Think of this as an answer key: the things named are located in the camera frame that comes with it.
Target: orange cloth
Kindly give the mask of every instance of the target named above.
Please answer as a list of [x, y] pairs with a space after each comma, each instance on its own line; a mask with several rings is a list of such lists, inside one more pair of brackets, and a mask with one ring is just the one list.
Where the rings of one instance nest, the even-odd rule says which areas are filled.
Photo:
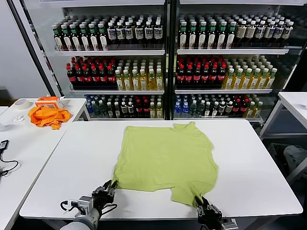
[[52, 129], [59, 129], [62, 122], [70, 119], [71, 114], [66, 109], [37, 106], [29, 111], [28, 116], [37, 127], [51, 126]]

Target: display refrigerator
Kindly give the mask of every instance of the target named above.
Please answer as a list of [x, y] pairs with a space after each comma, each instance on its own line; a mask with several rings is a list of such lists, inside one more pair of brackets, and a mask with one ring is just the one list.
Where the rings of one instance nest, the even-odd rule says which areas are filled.
[[52, 95], [94, 120], [266, 121], [306, 48], [306, 0], [8, 0]]

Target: shelf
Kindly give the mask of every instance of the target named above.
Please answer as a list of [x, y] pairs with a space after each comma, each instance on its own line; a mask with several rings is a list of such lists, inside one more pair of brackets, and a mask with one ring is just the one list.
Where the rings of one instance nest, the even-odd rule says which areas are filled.
[[252, 5], [289, 5], [303, 6], [306, 0], [181, 0], [180, 4], [252, 4]]
[[161, 95], [164, 90], [69, 90], [72, 94]]
[[286, 54], [288, 49], [178, 49], [177, 54]]
[[175, 94], [212, 94], [212, 93], [270, 93], [272, 89], [269, 90], [175, 90]]
[[155, 56], [163, 55], [165, 50], [107, 50], [107, 51], [56, 51], [57, 56], [131, 56], [146, 55]]
[[89, 7], [89, 6], [138, 6], [138, 5], [164, 5], [164, 0], [42, 0], [40, 7]]

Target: wall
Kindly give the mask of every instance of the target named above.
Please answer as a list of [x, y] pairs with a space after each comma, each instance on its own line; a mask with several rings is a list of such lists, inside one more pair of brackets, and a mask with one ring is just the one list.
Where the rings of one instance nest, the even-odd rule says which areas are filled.
[[0, 98], [45, 96], [48, 90], [5, 0], [0, 0]]

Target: water bottle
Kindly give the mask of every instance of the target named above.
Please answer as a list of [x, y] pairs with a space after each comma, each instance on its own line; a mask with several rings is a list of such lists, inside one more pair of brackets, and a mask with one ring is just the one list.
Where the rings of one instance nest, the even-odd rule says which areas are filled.
[[180, 102], [176, 102], [174, 109], [174, 118], [180, 118], [180, 114], [181, 114]]
[[182, 118], [187, 118], [189, 113], [189, 106], [188, 102], [184, 102], [182, 106], [182, 112], [181, 112], [181, 117]]

